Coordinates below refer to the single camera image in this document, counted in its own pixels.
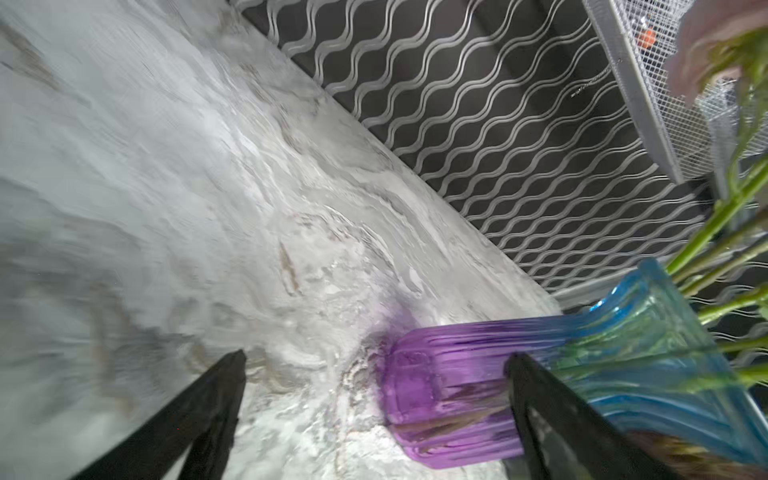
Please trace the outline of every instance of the orange object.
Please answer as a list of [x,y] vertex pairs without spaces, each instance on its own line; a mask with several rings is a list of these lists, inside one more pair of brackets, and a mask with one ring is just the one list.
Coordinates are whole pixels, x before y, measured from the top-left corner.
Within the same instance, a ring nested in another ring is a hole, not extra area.
[[653,29],[649,28],[646,31],[643,31],[642,33],[638,33],[637,37],[637,46],[644,49],[649,49],[654,46],[656,43],[656,32],[653,31]]

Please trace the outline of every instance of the metal mesh basket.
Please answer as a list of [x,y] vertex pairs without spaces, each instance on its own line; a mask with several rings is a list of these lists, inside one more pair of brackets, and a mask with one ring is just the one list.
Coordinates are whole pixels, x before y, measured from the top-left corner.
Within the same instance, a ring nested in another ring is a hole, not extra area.
[[[707,87],[691,108],[667,89],[664,62],[676,51],[678,25],[693,2],[584,0],[614,66],[626,60],[634,63],[634,70],[614,68],[614,72],[630,110],[634,107],[633,118],[646,148],[656,162],[667,164],[667,174],[675,181],[700,177],[726,164],[738,122],[735,81]],[[639,79],[629,78],[633,73]],[[633,93],[633,88],[645,94]],[[648,104],[632,105],[637,102]],[[635,114],[638,108],[647,113]],[[746,155],[766,149],[768,130],[763,126]]]

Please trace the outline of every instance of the wavy metal grille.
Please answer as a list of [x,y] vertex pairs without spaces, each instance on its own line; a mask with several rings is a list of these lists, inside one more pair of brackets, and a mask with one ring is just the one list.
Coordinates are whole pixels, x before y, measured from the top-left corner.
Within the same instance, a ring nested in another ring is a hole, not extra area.
[[673,252],[711,205],[647,156],[579,2],[242,7],[547,290]]

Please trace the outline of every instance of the marble countertop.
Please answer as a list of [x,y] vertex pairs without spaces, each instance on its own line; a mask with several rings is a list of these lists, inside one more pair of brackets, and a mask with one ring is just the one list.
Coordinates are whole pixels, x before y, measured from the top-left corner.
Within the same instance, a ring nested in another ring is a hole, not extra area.
[[223,0],[0,0],[0,478],[67,478],[219,356],[225,478],[432,471],[371,358],[555,302]]

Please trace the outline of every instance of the ribbed glass vase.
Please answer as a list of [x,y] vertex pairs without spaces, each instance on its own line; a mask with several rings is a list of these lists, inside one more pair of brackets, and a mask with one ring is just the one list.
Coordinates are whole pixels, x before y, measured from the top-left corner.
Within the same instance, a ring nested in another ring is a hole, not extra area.
[[[714,347],[663,269],[646,260],[586,313],[413,330],[386,359],[384,409],[407,455],[432,468],[522,454],[503,375],[528,352],[549,369]],[[768,467],[768,425],[736,383],[699,392],[701,376],[735,374],[719,353],[598,369],[561,379],[622,431],[675,435],[736,462]]]

